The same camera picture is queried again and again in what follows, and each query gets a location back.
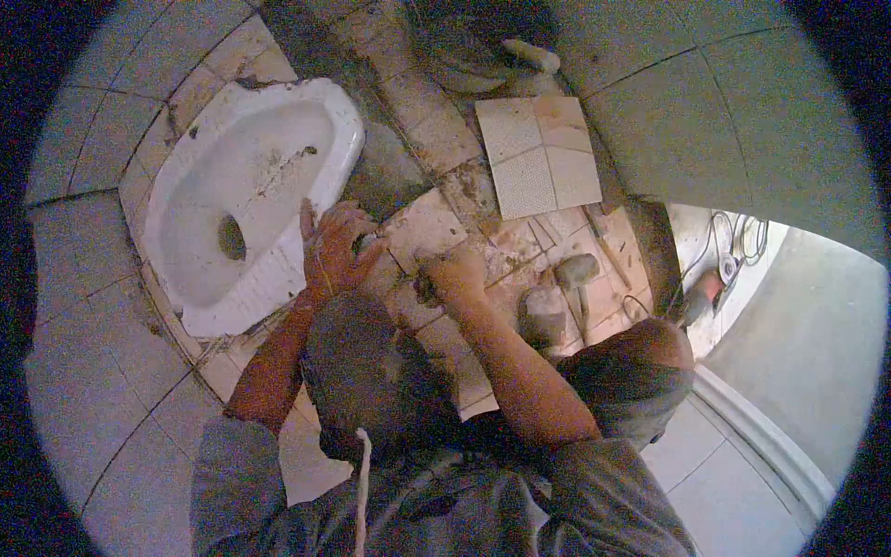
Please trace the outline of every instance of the tile piece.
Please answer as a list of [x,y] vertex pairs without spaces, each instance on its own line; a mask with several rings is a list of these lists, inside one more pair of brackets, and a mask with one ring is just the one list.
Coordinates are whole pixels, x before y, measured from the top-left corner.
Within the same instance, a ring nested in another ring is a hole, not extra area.
[[678,405],[668,421],[665,435],[641,451],[641,458],[668,493],[690,475],[724,441],[699,410],[687,400]]
[[200,369],[201,377],[224,403],[235,391],[241,377],[241,369],[233,363],[225,352],[213,355]]
[[292,409],[279,434],[279,462],[288,504],[312,501],[346,481],[349,463],[328,458],[319,447],[319,430]]
[[584,101],[629,193],[736,210],[751,195],[721,92],[699,51]]
[[167,98],[200,59],[250,12],[250,6],[241,0],[176,2],[130,53],[113,88]]
[[668,494],[704,555],[792,555],[805,538],[792,516],[730,443]]
[[127,54],[172,0],[124,0],[102,20],[65,80],[107,89]]
[[116,187],[160,108],[159,102],[142,97],[107,93],[84,141],[69,193]]
[[557,208],[544,147],[536,147],[492,167],[498,206],[504,220]]
[[103,91],[94,89],[59,89],[31,156],[26,203],[63,197],[68,193],[78,153],[104,95]]
[[437,188],[396,213],[384,230],[390,239],[390,253],[409,275],[418,271],[416,250],[441,253],[467,238],[467,232]]
[[183,379],[151,413],[155,422],[186,455],[195,460],[204,424],[223,412],[219,400],[191,375]]
[[232,81],[243,67],[272,46],[275,39],[259,14],[255,14],[223,39],[201,63],[224,81]]
[[576,97],[544,95],[532,100],[542,143],[593,153],[588,125]]
[[187,555],[192,462],[151,418],[102,476],[84,523],[108,555]]
[[140,281],[128,277],[89,298],[105,347],[146,408],[189,372],[179,348],[155,315]]
[[192,73],[180,84],[170,97],[168,106],[173,113],[176,123],[176,132],[182,135],[188,130],[195,117],[208,105],[210,99],[220,92],[225,82],[217,77],[214,72],[208,70],[202,64],[198,64]]
[[497,165],[542,143],[531,99],[477,101],[489,164]]
[[148,414],[86,301],[37,327],[25,361],[32,415],[62,490],[80,509],[106,464]]
[[551,169],[557,208],[597,203],[603,199],[601,183],[597,179],[597,163],[587,152],[545,147]]

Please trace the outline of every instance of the wall tile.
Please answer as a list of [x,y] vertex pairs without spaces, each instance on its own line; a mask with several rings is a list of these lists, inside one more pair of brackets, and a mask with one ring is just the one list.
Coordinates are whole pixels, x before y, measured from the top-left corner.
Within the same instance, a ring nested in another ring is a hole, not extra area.
[[733,126],[699,52],[623,79],[585,101],[629,193],[738,209],[750,203]]
[[194,460],[204,434],[204,424],[222,412],[219,400],[190,375],[161,401],[151,417],[176,446]]
[[693,46],[680,21],[659,2],[550,2],[562,26],[560,70],[580,98]]
[[189,555],[192,462],[151,418],[111,463],[84,510],[108,555]]
[[25,202],[37,203],[68,193],[93,116],[102,103],[103,91],[62,87],[47,112],[37,148],[28,171]]
[[107,349],[146,408],[189,372],[139,279],[128,277],[89,298]]
[[117,187],[136,145],[160,107],[159,102],[130,94],[106,94],[84,141],[69,192]]
[[92,293],[137,268],[117,192],[98,192],[65,203],[78,261],[79,288]]
[[43,449],[76,509],[148,413],[102,345],[92,313],[83,301],[37,327],[25,362]]
[[107,88],[127,55],[171,0],[118,2],[99,25],[66,81],[74,85]]
[[884,260],[881,213],[856,122],[801,32],[765,31],[703,52],[746,159],[754,207],[744,212]]
[[689,476],[724,441],[699,410],[684,400],[666,426],[665,435],[641,451],[641,458],[668,493]]
[[671,0],[668,5],[690,31],[697,45],[707,45],[743,33],[795,25],[795,19],[783,8],[782,2],[773,0]]
[[241,0],[178,0],[146,32],[129,55],[113,87],[157,99],[167,98],[204,55],[251,8]]
[[668,494],[704,555],[792,555],[805,541],[792,516],[730,443]]

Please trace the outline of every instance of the tiled wall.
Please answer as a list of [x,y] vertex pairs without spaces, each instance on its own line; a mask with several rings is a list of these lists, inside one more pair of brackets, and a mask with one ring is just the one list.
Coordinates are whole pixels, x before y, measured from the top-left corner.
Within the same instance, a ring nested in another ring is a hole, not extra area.
[[883,260],[855,123],[781,3],[551,5],[561,70],[630,192],[770,218]]

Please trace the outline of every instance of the floor tile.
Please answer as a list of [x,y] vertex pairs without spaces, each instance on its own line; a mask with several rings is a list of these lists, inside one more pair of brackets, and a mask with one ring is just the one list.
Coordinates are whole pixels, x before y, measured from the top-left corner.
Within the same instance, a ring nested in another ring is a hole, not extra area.
[[668,494],[704,555],[794,554],[805,541],[789,512],[730,443]]
[[279,434],[279,462],[288,504],[312,501],[346,481],[353,467],[331,460],[319,447],[319,430],[295,409]]
[[89,298],[111,351],[145,407],[153,408],[189,372],[138,278],[131,276]]
[[441,253],[467,238],[467,232],[437,188],[396,213],[384,229],[390,239],[390,254],[408,275],[418,271],[416,250]]
[[137,258],[117,192],[66,201],[66,218],[78,261],[78,281],[95,292],[136,271]]
[[75,509],[148,413],[100,338],[83,301],[37,327],[25,362],[43,450]]
[[37,148],[28,170],[28,204],[62,197],[68,193],[80,148],[99,110],[103,91],[61,87],[45,116]]
[[584,105],[628,192],[690,204],[708,198],[730,210],[751,202],[730,115],[699,51],[642,70]]
[[536,147],[494,165],[492,176],[504,220],[546,213],[557,208],[544,147]]
[[84,523],[108,555],[189,555],[192,462],[151,418],[100,480]]
[[232,81],[241,68],[274,45],[275,39],[257,14],[223,39],[201,63],[224,81]]
[[107,93],[80,151],[69,193],[117,187],[160,102],[131,94]]
[[516,157],[542,143],[531,99],[477,101],[477,118],[489,164]]
[[721,432],[684,400],[666,426],[665,435],[641,451],[641,458],[668,493],[721,445]]
[[167,98],[250,11],[241,0],[173,4],[127,57],[112,86],[119,91]]
[[176,446],[194,460],[204,435],[204,424],[222,412],[220,401],[189,375],[164,397],[151,417]]

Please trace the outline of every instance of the man's hand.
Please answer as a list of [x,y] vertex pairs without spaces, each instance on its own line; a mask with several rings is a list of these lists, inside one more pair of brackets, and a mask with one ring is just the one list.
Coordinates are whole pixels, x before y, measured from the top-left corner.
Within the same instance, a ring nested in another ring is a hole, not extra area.
[[315,226],[314,221],[313,206],[304,199],[300,208],[300,232],[307,293],[314,304],[323,306],[365,280],[387,249],[388,240],[375,240],[358,257],[353,253],[356,239],[378,227],[368,213],[359,209],[358,201],[342,201],[325,211]]

